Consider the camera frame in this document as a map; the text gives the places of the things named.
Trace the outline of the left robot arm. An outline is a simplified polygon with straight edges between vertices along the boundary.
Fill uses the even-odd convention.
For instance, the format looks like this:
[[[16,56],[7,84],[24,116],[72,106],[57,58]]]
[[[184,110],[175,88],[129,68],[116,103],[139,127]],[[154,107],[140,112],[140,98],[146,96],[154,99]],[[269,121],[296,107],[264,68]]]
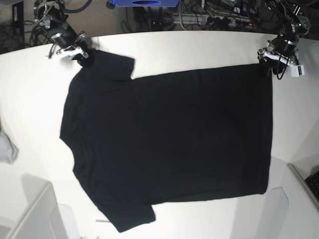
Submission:
[[[287,69],[292,77],[299,77],[305,74],[304,66],[297,58],[297,43],[301,35],[308,31],[306,22],[301,16],[292,13],[288,7],[284,6],[284,24],[279,35],[268,42],[267,47],[258,50],[259,63],[246,65],[232,65],[217,68],[203,68],[191,70],[170,71],[171,74],[193,75],[220,75],[222,78],[233,77],[254,78],[269,77],[275,74],[281,79]],[[89,50],[88,58],[78,61],[82,66],[81,74],[88,77],[102,78],[109,76],[111,80],[128,80],[135,67],[135,60],[130,57],[111,54],[109,52],[95,49]]]

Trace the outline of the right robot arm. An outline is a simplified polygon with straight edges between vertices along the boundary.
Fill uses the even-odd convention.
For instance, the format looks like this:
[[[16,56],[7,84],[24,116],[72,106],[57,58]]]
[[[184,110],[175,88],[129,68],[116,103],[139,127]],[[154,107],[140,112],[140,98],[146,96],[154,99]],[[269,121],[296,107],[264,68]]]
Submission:
[[[69,58],[82,67],[90,67],[94,58],[91,55],[91,43],[85,32],[76,33],[68,23],[70,13],[80,13],[91,3],[90,0],[78,8],[67,9],[63,0],[36,0],[33,6],[34,21],[44,30],[52,41],[48,59]]]

